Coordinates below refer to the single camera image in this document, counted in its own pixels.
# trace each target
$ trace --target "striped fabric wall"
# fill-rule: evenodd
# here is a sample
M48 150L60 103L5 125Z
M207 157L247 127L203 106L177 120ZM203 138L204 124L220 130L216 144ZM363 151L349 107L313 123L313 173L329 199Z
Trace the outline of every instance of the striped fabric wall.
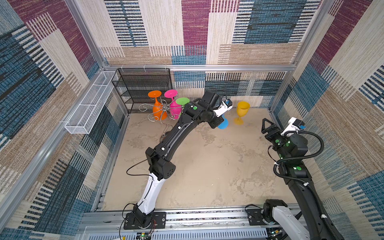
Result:
M111 159L124 112L110 94L88 135L67 133L29 190L0 239L73 239L91 211Z
M383 9L336 0L274 111L282 127L300 118L324 139L306 164L345 239L384 239Z
M64 0L0 7L2 200L98 66Z
M290 64L321 0L79 0L106 61Z
M98 66L64 0L0 0L0 16L1 201ZM67 134L0 239L73 236L95 198L122 118L111 95L91 134Z
M267 108L272 102L286 72L204 72L171 73L172 85L179 97L197 98L211 90L231 98L234 106L247 101L251 107Z

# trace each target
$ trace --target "black mounting plate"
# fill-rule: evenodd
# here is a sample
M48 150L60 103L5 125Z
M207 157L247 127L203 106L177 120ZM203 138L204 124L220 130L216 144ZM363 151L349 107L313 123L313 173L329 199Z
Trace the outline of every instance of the black mounting plate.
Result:
M156 229L162 229L166 227L166 212L154 212L152 218L156 221ZM124 221L124 230L136 230L141 229L139 227L139 222L135 219L135 216L132 212L127 213L126 221ZM151 229L153 226L153 221L145 229Z
M248 222L250 226L265 225L263 221L263 215L261 214L261 209L247 209Z

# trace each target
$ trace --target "red wire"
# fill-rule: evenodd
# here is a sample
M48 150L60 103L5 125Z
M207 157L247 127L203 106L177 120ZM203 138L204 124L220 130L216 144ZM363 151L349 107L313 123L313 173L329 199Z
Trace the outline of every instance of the red wire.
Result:
M155 228L156 228L156 220L153 219L153 226L152 226L152 228L151 228L149 233L150 234L154 233L155 232Z

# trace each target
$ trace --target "pink wine glass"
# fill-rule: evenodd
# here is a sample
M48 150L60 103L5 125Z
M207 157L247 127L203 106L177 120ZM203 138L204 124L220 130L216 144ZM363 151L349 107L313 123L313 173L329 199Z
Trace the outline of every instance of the pink wine glass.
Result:
M181 113L181 105L177 104L174 101L174 97L177 96L177 91L175 89L168 90L164 93L164 97L172 99L170 107L170 114L174 119L179 119Z

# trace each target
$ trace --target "black mesh shelf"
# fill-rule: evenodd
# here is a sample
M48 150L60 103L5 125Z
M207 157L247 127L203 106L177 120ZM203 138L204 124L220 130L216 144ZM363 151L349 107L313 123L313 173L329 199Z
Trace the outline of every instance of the black mesh shelf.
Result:
M154 100L148 97L148 93L153 90L161 91L161 99L171 102L171 99L164 97L164 93L172 89L168 68L119 68L116 75L118 81L112 83L129 113L142 113L139 111L142 103L153 104Z

